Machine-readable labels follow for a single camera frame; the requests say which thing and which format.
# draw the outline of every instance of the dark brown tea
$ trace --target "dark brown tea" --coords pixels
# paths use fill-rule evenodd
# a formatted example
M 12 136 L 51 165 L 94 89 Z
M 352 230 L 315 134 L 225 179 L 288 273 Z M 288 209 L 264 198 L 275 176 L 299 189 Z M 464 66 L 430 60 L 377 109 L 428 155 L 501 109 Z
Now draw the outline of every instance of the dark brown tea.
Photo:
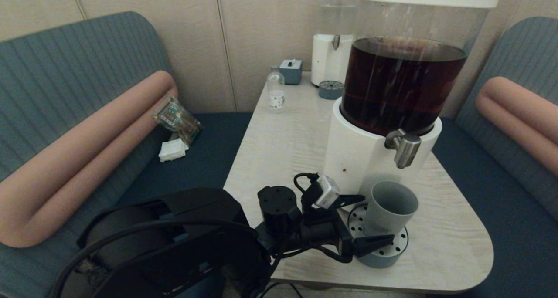
M 354 42 L 341 113 L 353 125 L 387 135 L 430 131 L 466 61 L 459 48 L 412 38 Z

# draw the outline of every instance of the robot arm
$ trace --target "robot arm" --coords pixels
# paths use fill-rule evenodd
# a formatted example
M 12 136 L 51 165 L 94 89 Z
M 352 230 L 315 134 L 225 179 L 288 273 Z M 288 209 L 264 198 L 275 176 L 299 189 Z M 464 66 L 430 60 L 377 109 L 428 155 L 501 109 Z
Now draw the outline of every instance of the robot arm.
M 322 188 L 335 188 L 333 181 L 328 187 L 319 174 L 304 176 L 311 185 L 303 190 L 303 212 L 291 189 L 265 187 L 258 193 L 264 221 L 255 230 L 241 205 L 221 189 L 193 189 L 109 209 L 78 239 L 82 250 L 60 273 L 52 297 L 175 297 L 220 271 L 243 298 L 253 298 L 284 257 L 317 249 L 348 263 L 353 255 L 393 241 L 393 235 L 353 240 L 337 210 L 315 203 L 331 200 L 327 195 L 335 190 Z M 348 203 L 343 196 L 333 198 L 330 206 Z M 334 244 L 337 253 L 325 244 Z

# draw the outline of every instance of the table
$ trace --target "table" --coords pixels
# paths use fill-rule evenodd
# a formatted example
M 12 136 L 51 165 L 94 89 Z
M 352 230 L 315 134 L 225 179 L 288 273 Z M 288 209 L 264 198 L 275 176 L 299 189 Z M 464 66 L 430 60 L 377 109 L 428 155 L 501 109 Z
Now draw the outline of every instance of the table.
M 308 72 L 300 85 L 286 86 L 283 113 L 269 112 L 267 100 L 264 88 L 225 183 L 252 227 L 262 221 L 260 189 L 283 185 L 300 197 L 294 175 L 323 170 L 333 107 L 332 100 L 318 96 Z M 439 294 L 480 284 L 494 259 L 490 236 L 434 154 L 410 187 L 420 206 L 407 224 L 409 246 L 394 266 L 374 269 L 357 260 L 341 264 L 309 250 L 282 260 L 272 279 L 307 286 Z

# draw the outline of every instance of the white napkin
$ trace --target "white napkin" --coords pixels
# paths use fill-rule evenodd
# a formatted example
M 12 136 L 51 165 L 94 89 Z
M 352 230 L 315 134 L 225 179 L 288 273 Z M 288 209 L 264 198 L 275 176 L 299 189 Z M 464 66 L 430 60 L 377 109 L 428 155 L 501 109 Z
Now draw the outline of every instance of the white napkin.
M 189 149 L 188 145 L 182 139 L 174 139 L 161 144 L 161 152 L 159 152 L 159 160 L 161 162 L 173 161 L 186 155 L 186 150 Z

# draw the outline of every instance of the perforated drip tray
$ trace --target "perforated drip tray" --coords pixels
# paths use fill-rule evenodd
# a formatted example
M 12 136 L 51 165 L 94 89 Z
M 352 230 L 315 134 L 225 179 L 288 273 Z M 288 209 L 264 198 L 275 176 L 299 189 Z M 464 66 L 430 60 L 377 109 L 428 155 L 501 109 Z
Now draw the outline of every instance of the perforated drip tray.
M 374 236 L 377 234 L 367 234 L 365 230 L 364 221 L 366 218 L 366 208 L 367 206 L 365 204 L 359 205 L 349 214 L 347 225 L 353 238 Z M 407 249 L 408 245 L 409 237 L 407 228 L 403 227 L 403 229 L 393 238 L 392 244 L 357 259 L 371 268 L 387 268 L 395 264 L 397 259 L 399 259 L 399 256 Z

